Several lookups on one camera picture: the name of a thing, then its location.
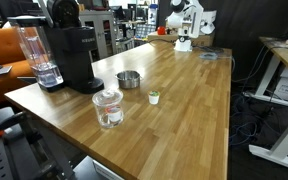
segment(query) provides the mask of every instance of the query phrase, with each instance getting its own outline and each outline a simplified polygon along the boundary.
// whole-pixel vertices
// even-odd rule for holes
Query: small cup
[[[160,92],[158,91],[149,91],[148,92],[148,100],[151,104],[157,104],[160,98]]]

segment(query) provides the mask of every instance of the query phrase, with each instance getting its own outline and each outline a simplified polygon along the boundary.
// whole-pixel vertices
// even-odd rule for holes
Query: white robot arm
[[[197,38],[204,8],[198,0],[172,0],[173,13],[167,18],[168,26],[178,28],[177,51],[192,51],[190,38]]]

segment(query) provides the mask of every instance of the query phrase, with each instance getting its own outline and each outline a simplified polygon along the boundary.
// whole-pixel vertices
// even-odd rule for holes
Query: wooden tabletop
[[[5,96],[125,179],[226,179],[231,50],[213,61],[200,53],[156,41],[93,63],[106,88],[118,88],[123,70],[143,77],[140,87],[120,89],[125,116],[112,129],[100,127],[92,95],[70,88],[47,93],[33,84]],[[149,90],[161,92],[157,105]]]
[[[260,40],[288,67],[288,48],[279,48],[285,46],[285,41],[268,37],[260,37]]]

